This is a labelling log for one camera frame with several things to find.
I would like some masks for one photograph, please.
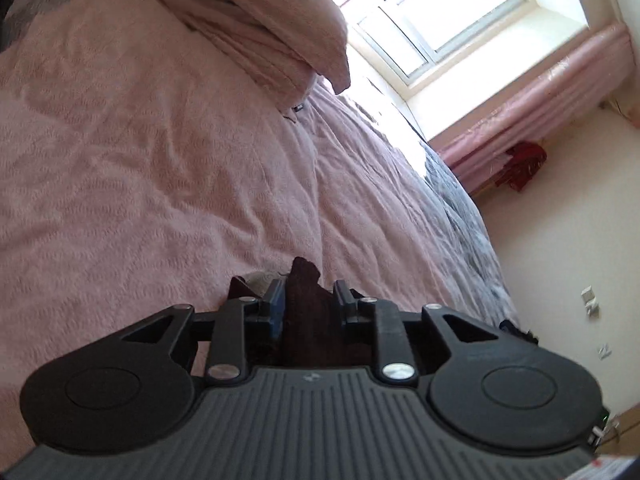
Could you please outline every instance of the pink duvet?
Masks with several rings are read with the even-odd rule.
[[[295,256],[372,296],[515,319],[478,212],[320,84],[284,118],[156,0],[73,0],[0,56],[0,470],[27,375]]]

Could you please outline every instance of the red cloth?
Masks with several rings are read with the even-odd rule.
[[[506,153],[511,160],[498,174],[495,185],[509,184],[511,189],[521,192],[546,162],[546,151],[535,142],[523,140]]]

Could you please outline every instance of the pink blanket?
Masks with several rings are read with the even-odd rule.
[[[39,365],[236,274],[315,262],[418,310],[516,319],[482,221],[317,84],[284,118],[156,0],[73,0],[0,56],[0,470]]]

